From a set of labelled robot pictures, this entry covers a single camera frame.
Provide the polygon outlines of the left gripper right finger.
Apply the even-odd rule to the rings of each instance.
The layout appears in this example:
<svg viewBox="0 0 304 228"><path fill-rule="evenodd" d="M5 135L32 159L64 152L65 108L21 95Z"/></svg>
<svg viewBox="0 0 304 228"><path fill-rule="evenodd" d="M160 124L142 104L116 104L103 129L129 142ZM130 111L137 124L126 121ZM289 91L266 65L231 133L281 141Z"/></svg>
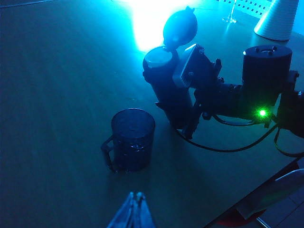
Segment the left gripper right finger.
<svg viewBox="0 0 304 228"><path fill-rule="evenodd" d="M155 228L145 195L142 192L138 192L134 199L133 228Z"/></svg>

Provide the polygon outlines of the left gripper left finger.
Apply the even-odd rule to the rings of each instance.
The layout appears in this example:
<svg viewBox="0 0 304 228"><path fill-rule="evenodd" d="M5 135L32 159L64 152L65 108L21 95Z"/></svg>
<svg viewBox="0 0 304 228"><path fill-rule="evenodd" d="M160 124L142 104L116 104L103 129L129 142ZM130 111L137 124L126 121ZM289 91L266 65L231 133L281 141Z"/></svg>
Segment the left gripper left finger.
<svg viewBox="0 0 304 228"><path fill-rule="evenodd" d="M126 200L116 212L107 228L132 228L134 213L134 193L130 192Z"/></svg>

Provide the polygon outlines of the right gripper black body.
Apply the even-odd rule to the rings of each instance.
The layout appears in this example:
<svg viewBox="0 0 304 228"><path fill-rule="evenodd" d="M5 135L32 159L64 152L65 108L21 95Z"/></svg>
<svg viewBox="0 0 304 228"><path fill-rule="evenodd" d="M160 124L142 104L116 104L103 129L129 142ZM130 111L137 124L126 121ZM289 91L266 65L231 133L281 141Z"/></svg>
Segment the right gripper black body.
<svg viewBox="0 0 304 228"><path fill-rule="evenodd" d="M196 89L194 96L196 105L207 118L223 115L233 118L245 118L244 108L241 107L242 85L226 84L218 80L216 84Z"/></svg>

